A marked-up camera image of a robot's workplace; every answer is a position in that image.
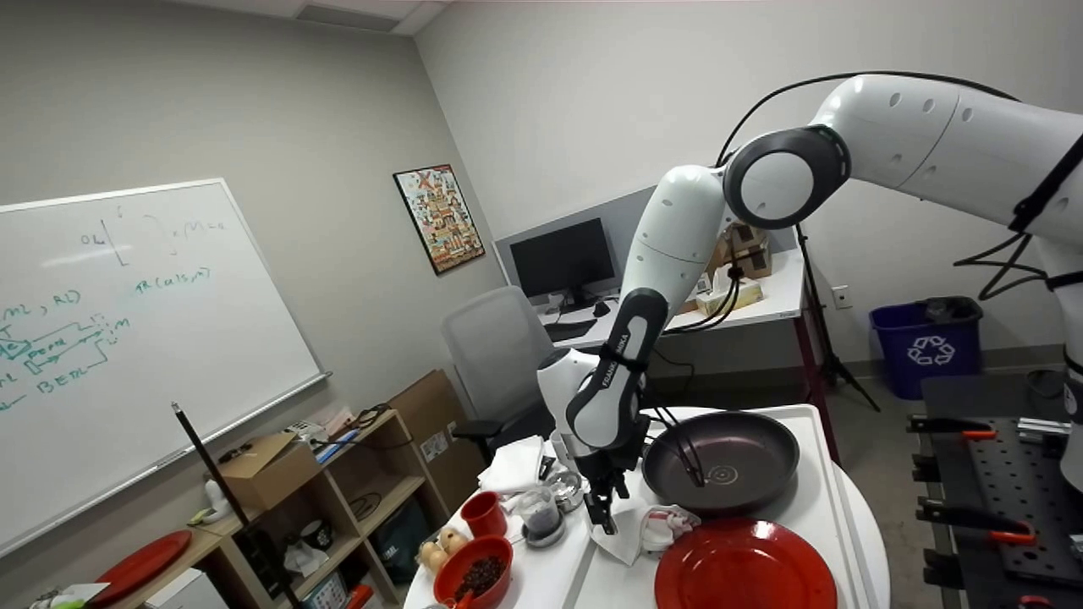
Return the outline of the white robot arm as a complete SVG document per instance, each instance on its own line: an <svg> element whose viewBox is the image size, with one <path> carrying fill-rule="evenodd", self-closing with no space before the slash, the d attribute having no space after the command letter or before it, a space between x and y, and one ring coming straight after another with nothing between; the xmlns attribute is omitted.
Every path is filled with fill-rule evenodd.
<svg viewBox="0 0 1083 609"><path fill-rule="evenodd" d="M647 354L704 274L716 238L734 220L792 228L851 180L1028 238L1064 319L1064 400L1083 404L1083 114L939 74L851 74L805 125L759 136L716 167L667 170L639 213L605 342L537 366L594 523L605 529L628 490L643 445Z"/></svg>

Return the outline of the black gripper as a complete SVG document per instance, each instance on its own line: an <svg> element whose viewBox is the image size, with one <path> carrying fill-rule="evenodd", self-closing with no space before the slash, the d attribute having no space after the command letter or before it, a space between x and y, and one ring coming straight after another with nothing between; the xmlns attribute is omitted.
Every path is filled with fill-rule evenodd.
<svg viewBox="0 0 1083 609"><path fill-rule="evenodd" d="M637 467L647 441L647 421L631 426L631 435L616 445L580 458L580 472L590 484L586 515L594 523L602 523L605 533L616 533L612 497L628 497L628 472Z"/></svg>

